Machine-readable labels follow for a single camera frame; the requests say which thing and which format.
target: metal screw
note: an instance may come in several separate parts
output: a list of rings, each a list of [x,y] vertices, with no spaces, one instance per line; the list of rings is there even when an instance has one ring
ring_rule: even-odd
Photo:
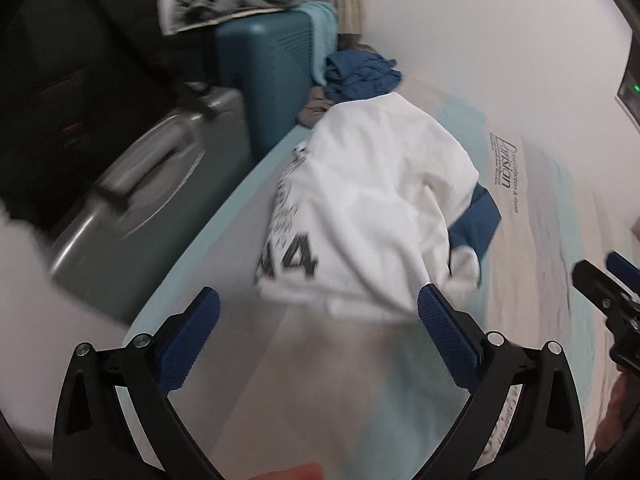
[[[151,336],[149,334],[138,334],[133,338],[133,346],[136,348],[144,348],[151,341]]]
[[[494,346],[502,346],[504,344],[504,337],[498,332],[491,332],[486,338]]]
[[[547,347],[552,354],[560,355],[562,353],[562,346],[560,343],[556,343],[555,341],[551,341]]]
[[[89,353],[89,350],[91,350],[91,345],[89,343],[80,343],[76,347],[76,355],[87,355]]]

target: brown fabric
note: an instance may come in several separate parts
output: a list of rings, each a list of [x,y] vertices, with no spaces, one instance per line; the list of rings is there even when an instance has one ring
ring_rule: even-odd
[[[358,50],[365,50],[366,52],[370,52],[372,54],[379,54],[379,52],[375,48],[373,48],[371,45],[367,45],[364,43],[357,44],[356,48]]]
[[[324,89],[321,86],[314,86],[309,91],[306,106],[298,114],[298,122],[307,128],[313,128],[333,105],[334,102],[324,95]]]
[[[358,47],[360,34],[338,34],[338,50],[351,50]]]

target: blue grip pad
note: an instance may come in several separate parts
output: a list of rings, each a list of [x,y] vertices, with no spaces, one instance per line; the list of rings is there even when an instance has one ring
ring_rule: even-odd
[[[616,252],[609,253],[607,270],[636,294],[640,294],[640,270]]]
[[[183,314],[184,319],[173,338],[156,358],[156,385],[163,396],[178,390],[191,371],[204,343],[220,318],[220,297],[205,287]]]
[[[418,294],[418,316],[436,345],[453,381],[473,393],[479,384],[479,355],[453,316],[453,309],[424,286]]]

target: bed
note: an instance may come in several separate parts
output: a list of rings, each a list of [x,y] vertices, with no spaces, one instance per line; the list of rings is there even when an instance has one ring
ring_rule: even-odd
[[[616,377],[602,315],[570,286],[583,258],[602,268],[616,250],[636,264],[640,244],[605,203],[542,150],[465,102],[408,78],[399,92],[468,151],[502,215],[468,311],[485,330],[539,348],[565,348],[578,389],[585,443]],[[297,126],[236,189],[182,255],[125,342],[153,333],[205,286],[223,301],[216,329],[170,400],[228,480],[319,462],[329,479],[409,479],[466,401],[419,322],[367,324],[261,302],[254,277],[279,174],[308,135]],[[157,463],[126,393],[127,421],[143,457]],[[515,395],[486,456],[497,449]]]

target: blue clothing pile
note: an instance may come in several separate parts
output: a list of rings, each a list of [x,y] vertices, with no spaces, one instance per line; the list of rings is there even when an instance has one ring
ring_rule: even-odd
[[[334,103],[388,94],[402,81],[395,59],[365,50],[341,50],[327,58],[324,94]]]

